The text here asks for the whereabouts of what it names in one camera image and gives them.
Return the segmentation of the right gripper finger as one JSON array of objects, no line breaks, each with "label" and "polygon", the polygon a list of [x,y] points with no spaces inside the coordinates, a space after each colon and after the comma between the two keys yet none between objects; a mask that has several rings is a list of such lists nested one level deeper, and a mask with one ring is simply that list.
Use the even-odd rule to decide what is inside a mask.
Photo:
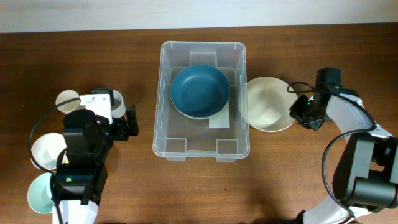
[{"label": "right gripper finger", "polygon": [[306,129],[312,129],[314,131],[318,131],[324,122],[325,122],[324,118],[306,119],[303,121],[303,127]]},{"label": "right gripper finger", "polygon": [[297,100],[290,107],[290,117],[298,121],[299,124],[306,123],[308,121],[308,108],[309,108],[308,97],[305,95],[300,95]]}]

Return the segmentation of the dark blue bowl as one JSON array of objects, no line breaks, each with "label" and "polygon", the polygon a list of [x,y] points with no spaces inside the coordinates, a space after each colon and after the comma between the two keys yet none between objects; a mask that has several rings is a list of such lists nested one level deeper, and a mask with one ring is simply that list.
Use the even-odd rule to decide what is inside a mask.
[{"label": "dark blue bowl", "polygon": [[181,112],[205,117],[221,110],[230,92],[229,80],[220,70],[210,65],[192,65],[173,79],[170,99]]}]

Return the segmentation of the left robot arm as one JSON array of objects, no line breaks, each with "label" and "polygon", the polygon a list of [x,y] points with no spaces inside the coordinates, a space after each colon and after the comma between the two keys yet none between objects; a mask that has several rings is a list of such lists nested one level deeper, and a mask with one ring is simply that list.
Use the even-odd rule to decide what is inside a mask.
[{"label": "left robot arm", "polygon": [[108,178],[105,161],[114,142],[139,134],[136,108],[132,105],[112,123],[91,110],[76,110],[64,117],[63,125],[66,148],[50,178],[53,221],[93,223]]}]

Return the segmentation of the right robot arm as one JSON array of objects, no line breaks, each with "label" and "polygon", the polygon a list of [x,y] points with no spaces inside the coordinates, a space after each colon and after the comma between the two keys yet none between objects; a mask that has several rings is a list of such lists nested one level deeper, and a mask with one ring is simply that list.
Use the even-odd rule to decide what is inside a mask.
[{"label": "right robot arm", "polygon": [[[343,88],[341,71],[322,68],[316,82],[300,91],[289,115],[306,129],[317,131],[334,122],[341,134],[327,145],[321,172],[327,197],[316,207],[301,211],[295,223],[354,223],[358,217],[397,208],[397,138],[364,108],[358,93]],[[347,145],[333,174],[326,177],[326,158],[337,141]]]}]

